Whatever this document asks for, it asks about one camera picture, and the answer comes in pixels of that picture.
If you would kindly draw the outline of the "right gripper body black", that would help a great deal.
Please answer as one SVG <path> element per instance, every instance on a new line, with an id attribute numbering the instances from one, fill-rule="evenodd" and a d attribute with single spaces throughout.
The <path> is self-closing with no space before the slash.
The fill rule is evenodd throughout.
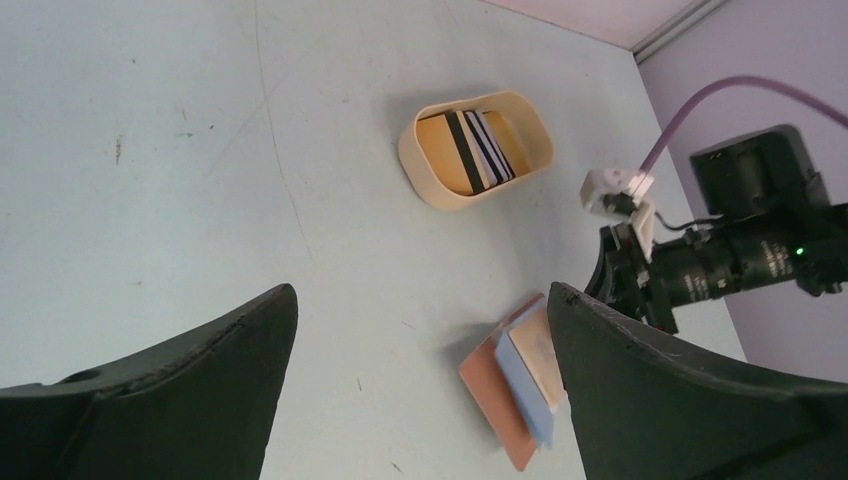
<path id="1" fill-rule="evenodd" d="M 746 221 L 688 229 L 647 256 L 632 225 L 600 230 L 599 259 L 585 293 L 619 313 L 676 334 L 677 307 L 792 281 L 799 263 L 790 235 Z"/>

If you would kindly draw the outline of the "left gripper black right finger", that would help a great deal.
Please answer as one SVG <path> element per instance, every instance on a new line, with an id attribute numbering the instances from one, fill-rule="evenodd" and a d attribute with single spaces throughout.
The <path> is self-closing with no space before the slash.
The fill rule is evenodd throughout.
<path id="1" fill-rule="evenodd" d="M 548 320 L 590 479 L 843 479 L 847 387 L 725 357 L 561 282 Z"/>

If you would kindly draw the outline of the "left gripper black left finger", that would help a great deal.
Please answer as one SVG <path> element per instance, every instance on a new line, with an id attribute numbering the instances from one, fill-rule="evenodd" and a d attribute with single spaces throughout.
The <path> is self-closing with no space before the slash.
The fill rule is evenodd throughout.
<path id="1" fill-rule="evenodd" d="M 5 479 L 256 479 L 298 325 L 278 285 L 152 347 L 1 392 Z"/>

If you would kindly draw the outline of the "brown leather card holder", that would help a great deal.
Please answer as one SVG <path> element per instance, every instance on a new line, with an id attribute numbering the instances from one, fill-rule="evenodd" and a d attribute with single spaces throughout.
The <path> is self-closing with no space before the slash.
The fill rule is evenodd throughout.
<path id="1" fill-rule="evenodd" d="M 554 415 L 567 394 L 544 294 L 501 320 L 458 371 L 517 471 L 552 447 Z"/>

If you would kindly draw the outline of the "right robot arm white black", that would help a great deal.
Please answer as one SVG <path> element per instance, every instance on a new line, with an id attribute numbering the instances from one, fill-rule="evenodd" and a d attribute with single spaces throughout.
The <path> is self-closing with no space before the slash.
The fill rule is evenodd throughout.
<path id="1" fill-rule="evenodd" d="M 709 214 L 660 243 L 651 175 L 591 171 L 584 207 L 600 231 L 586 293 L 669 334 L 677 307 L 785 282 L 818 297 L 847 281 L 847 208 L 831 202 L 799 131 L 779 125 L 698 152 L 691 164 Z"/>

